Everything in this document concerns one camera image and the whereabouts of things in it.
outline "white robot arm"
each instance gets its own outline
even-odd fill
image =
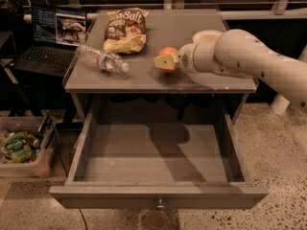
[[[307,64],[269,49],[243,30],[203,31],[178,53],[178,65],[187,73],[214,73],[265,82],[307,113]]]

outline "concrete floor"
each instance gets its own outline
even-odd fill
[[[290,106],[280,117],[265,103],[247,103],[235,131],[253,184],[270,193],[250,210],[67,210],[49,195],[65,181],[57,155],[48,178],[0,178],[0,229],[79,230],[84,217],[88,229],[306,230],[307,115]],[[68,169],[79,132],[59,135]]]

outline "snack bag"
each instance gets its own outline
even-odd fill
[[[123,54],[140,52],[146,44],[145,18],[148,14],[138,8],[109,12],[104,49]]]
[[[1,152],[13,163],[22,163],[35,156],[28,142],[28,132],[22,131],[8,137],[3,142]]]

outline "gray table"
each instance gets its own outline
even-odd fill
[[[72,94],[82,120],[89,93],[254,93],[253,79],[235,79],[213,74],[184,74],[180,70],[166,75],[154,67],[158,52],[171,46],[180,48],[192,42],[203,30],[224,32],[225,24],[216,10],[152,10],[146,18],[147,44],[139,54],[124,56],[130,70],[124,77],[111,76],[77,60],[64,81]],[[101,49],[105,40],[107,11],[100,11],[86,44]]]
[[[125,77],[76,63],[65,89],[83,119],[69,176],[50,194],[66,208],[251,208],[268,193],[255,187],[241,159],[233,122],[252,79],[212,74],[165,75],[153,58],[179,48],[201,30],[224,31],[214,10],[150,11],[146,48],[126,56]],[[107,25],[101,11],[87,43],[102,48]],[[189,104],[181,120],[167,100],[117,103],[114,94],[215,95],[208,107]]]

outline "plastic container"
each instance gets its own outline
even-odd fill
[[[40,151],[30,162],[12,163],[0,156],[0,177],[48,177],[58,149],[55,121],[45,117],[1,117],[0,129],[10,132],[27,130],[40,142]]]
[[[110,51],[81,44],[76,54],[79,60],[110,73],[127,73],[129,70],[129,65],[123,61],[122,57]]]

